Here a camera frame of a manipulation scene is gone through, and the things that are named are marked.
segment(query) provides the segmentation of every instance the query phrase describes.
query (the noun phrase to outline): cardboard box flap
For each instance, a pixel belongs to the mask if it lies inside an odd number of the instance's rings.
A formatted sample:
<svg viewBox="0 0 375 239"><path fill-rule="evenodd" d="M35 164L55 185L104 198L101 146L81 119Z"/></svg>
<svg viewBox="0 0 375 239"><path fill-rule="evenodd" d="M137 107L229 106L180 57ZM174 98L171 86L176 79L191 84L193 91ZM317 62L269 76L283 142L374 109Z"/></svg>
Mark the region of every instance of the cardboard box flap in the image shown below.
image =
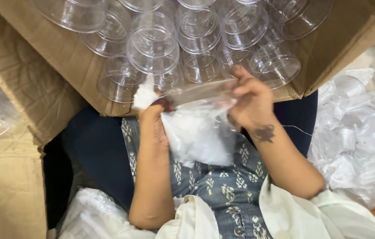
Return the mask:
<svg viewBox="0 0 375 239"><path fill-rule="evenodd" d="M0 0L0 13L102 115L129 111L129 104L112 102L98 91L106 58L89 50L78 33L47 20L29 0Z"/></svg>
<svg viewBox="0 0 375 239"><path fill-rule="evenodd" d="M307 96L375 43L375 0L335 0L326 21L299 43L309 51Z"/></svg>
<svg viewBox="0 0 375 239"><path fill-rule="evenodd" d="M86 103L0 16L0 87L35 137L52 140Z"/></svg>
<svg viewBox="0 0 375 239"><path fill-rule="evenodd" d="M0 138L0 238L45 238L42 163L26 127Z"/></svg>

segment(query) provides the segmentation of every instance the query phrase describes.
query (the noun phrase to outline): printed fabric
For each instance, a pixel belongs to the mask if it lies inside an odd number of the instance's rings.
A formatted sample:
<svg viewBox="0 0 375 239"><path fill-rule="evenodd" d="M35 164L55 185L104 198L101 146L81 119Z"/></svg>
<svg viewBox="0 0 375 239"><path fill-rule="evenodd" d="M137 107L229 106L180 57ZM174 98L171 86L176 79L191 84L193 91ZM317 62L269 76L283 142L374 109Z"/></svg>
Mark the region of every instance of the printed fabric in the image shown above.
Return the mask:
<svg viewBox="0 0 375 239"><path fill-rule="evenodd" d="M139 147L136 117L122 119L121 129L130 160L133 180ZM258 204L261 185L268 171L255 147L237 135L234 165L212 166L196 162L187 168L170 155L170 180L173 196L195 195L206 202L215 215L220 239L271 239Z"/></svg>

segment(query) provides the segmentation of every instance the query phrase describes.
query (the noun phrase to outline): flower tattoo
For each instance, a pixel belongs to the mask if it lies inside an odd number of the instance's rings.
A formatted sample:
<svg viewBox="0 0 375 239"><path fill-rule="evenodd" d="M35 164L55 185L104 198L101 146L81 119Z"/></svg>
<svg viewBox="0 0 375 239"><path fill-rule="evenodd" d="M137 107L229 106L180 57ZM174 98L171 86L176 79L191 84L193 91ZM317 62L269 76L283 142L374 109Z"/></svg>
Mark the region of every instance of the flower tattoo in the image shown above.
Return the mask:
<svg viewBox="0 0 375 239"><path fill-rule="evenodd" d="M275 126L274 125L264 125L259 128L257 128L254 131L255 136L259 139L260 142L270 142L273 143L271 138L273 138Z"/></svg>

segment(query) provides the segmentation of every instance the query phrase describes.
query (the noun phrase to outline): stacked plastic cups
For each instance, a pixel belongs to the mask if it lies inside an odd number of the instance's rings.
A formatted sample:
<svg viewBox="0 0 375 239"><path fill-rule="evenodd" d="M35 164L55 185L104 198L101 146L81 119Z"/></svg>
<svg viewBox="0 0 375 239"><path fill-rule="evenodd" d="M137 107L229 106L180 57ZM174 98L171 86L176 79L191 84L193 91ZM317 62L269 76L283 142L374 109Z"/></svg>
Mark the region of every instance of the stacked plastic cups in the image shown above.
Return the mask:
<svg viewBox="0 0 375 239"><path fill-rule="evenodd" d="M333 0L31 0L54 23L109 57L98 82L131 103L138 85L164 91L230 77L243 65L271 89L296 78L296 42L328 16Z"/></svg>
<svg viewBox="0 0 375 239"><path fill-rule="evenodd" d="M151 81L165 91L183 85L180 49L177 42L171 0L121 0L132 12L124 52L104 64L98 89L108 99L121 103L134 101L138 85Z"/></svg>

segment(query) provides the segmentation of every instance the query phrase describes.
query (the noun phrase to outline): forearm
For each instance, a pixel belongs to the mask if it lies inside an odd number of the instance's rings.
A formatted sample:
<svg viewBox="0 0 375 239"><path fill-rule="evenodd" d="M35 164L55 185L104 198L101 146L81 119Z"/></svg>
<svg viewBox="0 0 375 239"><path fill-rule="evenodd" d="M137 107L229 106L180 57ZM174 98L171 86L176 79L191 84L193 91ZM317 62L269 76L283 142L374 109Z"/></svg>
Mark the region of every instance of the forearm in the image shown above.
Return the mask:
<svg viewBox="0 0 375 239"><path fill-rule="evenodd" d="M154 230L174 219L174 215L168 148L141 138L130 223L141 229Z"/></svg>
<svg viewBox="0 0 375 239"><path fill-rule="evenodd" d="M309 199L325 186L322 174L296 149L275 116L258 129L247 129L269 170L273 183Z"/></svg>

